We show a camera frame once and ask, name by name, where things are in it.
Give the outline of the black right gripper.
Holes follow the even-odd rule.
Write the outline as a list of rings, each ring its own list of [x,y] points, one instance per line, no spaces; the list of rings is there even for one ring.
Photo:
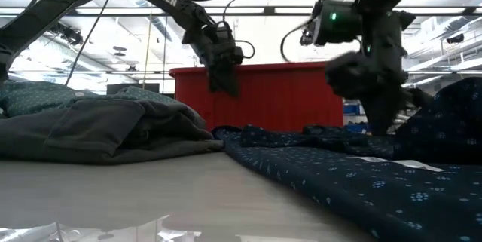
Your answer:
[[[418,87],[401,86],[407,79],[401,67],[406,55],[401,30],[407,18],[394,11],[361,16],[361,50],[355,53],[354,95],[365,96],[361,104],[374,136],[384,136],[392,126],[402,105],[398,93],[407,94],[405,109],[423,108],[433,101],[432,95]]]

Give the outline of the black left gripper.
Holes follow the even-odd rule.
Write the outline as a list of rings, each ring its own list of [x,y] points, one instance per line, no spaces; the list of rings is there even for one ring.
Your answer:
[[[183,25],[185,29],[182,44],[188,44],[200,59],[200,62],[208,68],[209,89],[211,92],[223,91],[231,96],[238,96],[239,88],[236,75],[236,67],[244,59],[243,50],[240,46],[227,47],[218,43],[216,25],[192,22]],[[229,65],[225,70],[218,66]]]

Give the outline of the red plastic bin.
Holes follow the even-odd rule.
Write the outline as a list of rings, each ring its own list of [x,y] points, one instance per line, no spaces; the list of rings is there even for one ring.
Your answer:
[[[203,68],[171,69],[175,98],[190,106],[208,130],[248,124],[275,131],[306,125],[343,126],[343,100],[325,80],[324,62],[243,65],[236,68],[239,96],[212,93]]]

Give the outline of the navy patterned garment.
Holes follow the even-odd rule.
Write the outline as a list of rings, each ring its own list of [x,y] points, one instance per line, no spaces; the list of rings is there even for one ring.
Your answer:
[[[482,77],[442,88],[392,135],[316,125],[213,135],[244,167],[381,242],[482,242]]]

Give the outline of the dark grey shorts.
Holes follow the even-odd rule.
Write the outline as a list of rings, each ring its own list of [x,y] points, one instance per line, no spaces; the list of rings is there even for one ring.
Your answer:
[[[79,100],[65,109],[0,119],[0,160],[116,165],[223,147],[181,103]]]

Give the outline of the green patterned shorts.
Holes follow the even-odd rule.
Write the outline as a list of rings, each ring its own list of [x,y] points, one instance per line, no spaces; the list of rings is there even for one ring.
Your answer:
[[[45,81],[6,82],[0,87],[0,112],[9,118],[68,108],[79,100],[143,100],[165,104],[178,102],[147,90],[99,95],[89,90],[74,90]]]

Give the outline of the row of blue bins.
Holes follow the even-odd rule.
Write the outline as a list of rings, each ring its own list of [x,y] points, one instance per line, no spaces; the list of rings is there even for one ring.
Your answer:
[[[370,130],[367,124],[347,124],[344,127],[354,133],[367,133]]]

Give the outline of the large black monitor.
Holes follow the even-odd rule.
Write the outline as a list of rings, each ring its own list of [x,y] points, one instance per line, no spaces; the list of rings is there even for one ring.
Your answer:
[[[107,95],[114,95],[122,92],[127,92],[128,90],[147,90],[154,93],[160,92],[159,84],[108,84],[106,88]]]

